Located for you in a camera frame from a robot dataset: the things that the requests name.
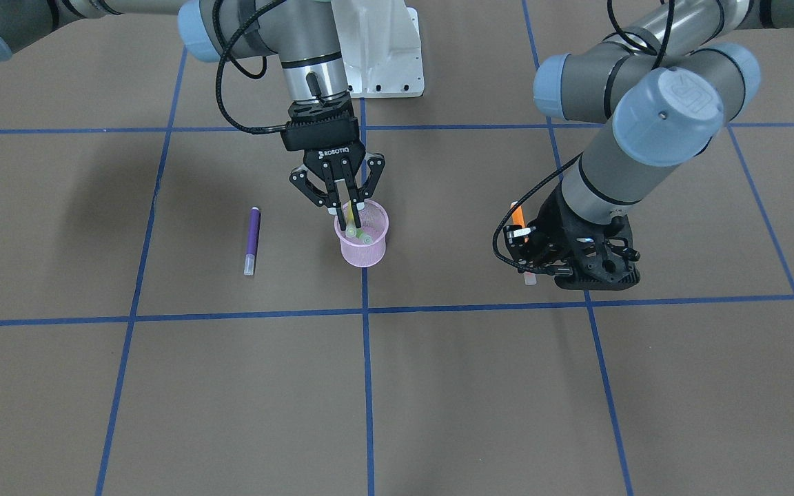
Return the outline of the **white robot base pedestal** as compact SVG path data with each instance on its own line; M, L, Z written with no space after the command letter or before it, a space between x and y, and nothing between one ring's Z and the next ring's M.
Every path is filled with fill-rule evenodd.
M425 93L416 9L404 1L333 1L331 6L352 98Z

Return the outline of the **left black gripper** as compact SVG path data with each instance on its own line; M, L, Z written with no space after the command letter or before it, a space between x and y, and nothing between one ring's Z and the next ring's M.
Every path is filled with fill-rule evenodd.
M628 216L608 224L577 216L555 189L529 224L507 224L505 247L520 272L548 274L566 290L626 290L642 279Z

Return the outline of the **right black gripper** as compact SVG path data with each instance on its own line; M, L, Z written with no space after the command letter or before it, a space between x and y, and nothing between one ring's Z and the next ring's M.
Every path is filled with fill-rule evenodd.
M366 150L351 97L293 103L289 117L281 131L283 144L289 151L303 152L303 162L290 174L290 182L315 206L328 207L344 231L347 221L339 192L343 181L357 226L362 228L359 209L371 200L387 161L383 154Z

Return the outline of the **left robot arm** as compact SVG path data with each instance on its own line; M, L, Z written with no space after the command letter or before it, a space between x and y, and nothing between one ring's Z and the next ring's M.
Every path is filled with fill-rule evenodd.
M640 281L629 212L677 167L701 154L758 93L753 53L717 42L734 30L794 28L794 1L665 1L583 54L557 54L533 79L545 115L602 129L548 181L528 223L511 215L492 239L520 273L566 290L624 290Z

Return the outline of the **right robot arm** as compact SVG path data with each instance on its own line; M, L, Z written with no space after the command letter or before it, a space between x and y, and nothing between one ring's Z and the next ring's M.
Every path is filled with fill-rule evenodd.
M277 133L284 148L302 151L291 183L327 208L341 230L361 227L360 208L371 198L385 161L371 155L371 173L356 177L369 158L360 137L335 24L325 1L0 1L0 63L51 32L82 19L128 13L174 14L186 50L216 63L214 93L224 119L241 132ZM276 56L292 98L283 125L248 126L230 116L223 100L228 65L250 79L241 59Z

